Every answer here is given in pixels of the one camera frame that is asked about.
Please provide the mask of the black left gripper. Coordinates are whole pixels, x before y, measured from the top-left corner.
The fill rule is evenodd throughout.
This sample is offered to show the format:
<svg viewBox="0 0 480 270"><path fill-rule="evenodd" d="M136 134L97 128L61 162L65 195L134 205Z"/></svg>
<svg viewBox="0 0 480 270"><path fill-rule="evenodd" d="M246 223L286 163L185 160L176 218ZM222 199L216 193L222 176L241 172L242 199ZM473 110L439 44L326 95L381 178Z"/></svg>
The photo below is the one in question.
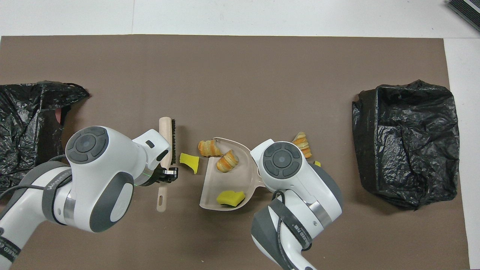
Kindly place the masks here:
<svg viewBox="0 0 480 270"><path fill-rule="evenodd" d="M178 168L155 169L146 181L145 186L160 183L162 180L165 183L172 183L178 178L178 172Z"/></svg>

